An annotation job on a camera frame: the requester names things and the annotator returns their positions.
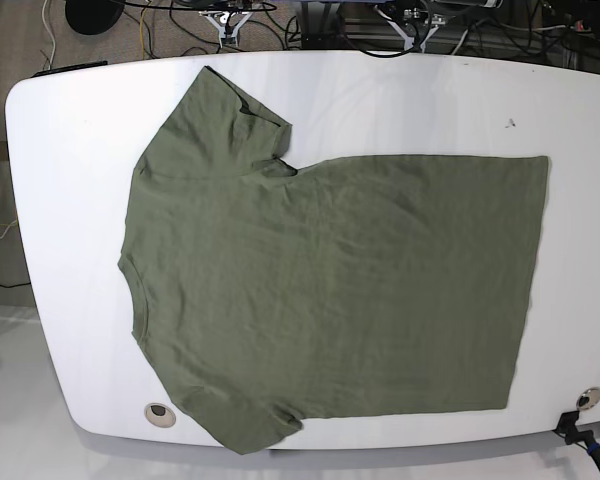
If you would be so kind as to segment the olive green T-shirt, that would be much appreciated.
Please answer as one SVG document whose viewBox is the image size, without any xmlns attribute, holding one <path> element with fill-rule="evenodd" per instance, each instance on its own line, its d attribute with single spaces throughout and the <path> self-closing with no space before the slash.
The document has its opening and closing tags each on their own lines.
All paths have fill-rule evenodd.
<svg viewBox="0 0 600 480">
<path fill-rule="evenodd" d="M 171 402 L 249 454 L 307 419 L 501 410 L 544 156 L 341 157 L 204 68 L 132 174 L 118 262 Z"/>
</svg>

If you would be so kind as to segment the black flat bar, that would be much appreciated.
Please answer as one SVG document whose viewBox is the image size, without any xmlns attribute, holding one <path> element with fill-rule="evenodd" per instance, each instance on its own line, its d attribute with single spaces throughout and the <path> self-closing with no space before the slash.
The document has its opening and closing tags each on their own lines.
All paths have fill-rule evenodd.
<svg viewBox="0 0 600 480">
<path fill-rule="evenodd" d="M 52 69 L 47 69 L 47 70 L 40 70 L 40 71 L 36 72 L 31 78 L 39 78 L 39 77 L 48 76 L 48 75 L 68 73 L 68 72 L 79 71 L 79 70 L 90 69 L 90 68 L 97 68 L 97 67 L 102 67 L 102 66 L 107 66 L 107 65 L 108 65 L 108 61 L 106 61 L 106 60 L 75 64 L 75 65 L 52 68 Z"/>
</svg>

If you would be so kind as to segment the black round stand base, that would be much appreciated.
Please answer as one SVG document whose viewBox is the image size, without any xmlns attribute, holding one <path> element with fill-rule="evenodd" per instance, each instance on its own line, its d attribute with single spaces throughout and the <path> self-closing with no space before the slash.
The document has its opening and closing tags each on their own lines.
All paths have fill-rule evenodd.
<svg viewBox="0 0 600 480">
<path fill-rule="evenodd" d="M 65 18 L 70 28 L 85 36 L 110 30 L 124 11 L 124 5 L 109 0 L 66 0 Z"/>
</svg>

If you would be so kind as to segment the aluminium frame rail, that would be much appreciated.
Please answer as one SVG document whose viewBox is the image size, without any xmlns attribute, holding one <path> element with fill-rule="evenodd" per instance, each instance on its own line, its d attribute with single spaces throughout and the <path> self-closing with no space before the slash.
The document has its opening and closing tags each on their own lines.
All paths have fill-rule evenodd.
<svg viewBox="0 0 600 480">
<path fill-rule="evenodd" d="M 450 53 L 459 43 L 466 26 L 451 23 L 442 26 L 434 25 L 432 33 L 421 47 L 422 52 Z M 301 25 L 301 48 L 303 50 L 351 50 L 352 46 L 342 36 L 363 50 L 392 53 L 400 51 L 404 39 L 386 22 L 368 21 L 347 18 L 343 22 L 338 19 L 319 28 L 317 25 L 305 27 Z"/>
</svg>

